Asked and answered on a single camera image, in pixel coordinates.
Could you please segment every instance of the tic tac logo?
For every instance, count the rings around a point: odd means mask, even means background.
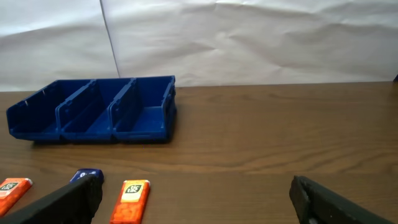
[[[4,184],[3,186],[1,186],[0,190],[11,190],[17,185],[18,185],[18,182],[7,183],[7,184]]]
[[[137,193],[140,191],[142,184],[130,185],[124,193]]]

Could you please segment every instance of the wood grain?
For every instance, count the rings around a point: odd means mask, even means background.
[[[298,223],[288,191],[307,175],[398,222],[398,86],[392,83],[178,88],[168,144],[38,145],[14,139],[0,93],[0,179],[35,185],[12,211],[105,173],[93,223],[108,223],[122,181],[152,182],[143,223]]]

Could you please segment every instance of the white paper sheet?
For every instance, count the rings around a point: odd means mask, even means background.
[[[3,0],[0,9],[0,91],[118,77],[98,0]]]
[[[395,0],[103,0],[122,77],[177,85],[391,81]]]

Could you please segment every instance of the orange candy box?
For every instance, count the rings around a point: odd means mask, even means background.
[[[148,180],[125,180],[110,224],[140,224],[149,190]]]
[[[33,182],[28,178],[7,178],[0,185],[0,217],[27,192]]]

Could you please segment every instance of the bin compartment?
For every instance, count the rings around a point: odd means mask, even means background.
[[[131,78],[92,80],[58,108],[61,135],[70,141],[111,140],[109,107]]]
[[[56,107],[90,80],[57,80],[7,110],[9,132],[26,140],[59,140]]]
[[[120,140],[166,140],[175,114],[175,78],[135,79],[111,106],[113,134]]]

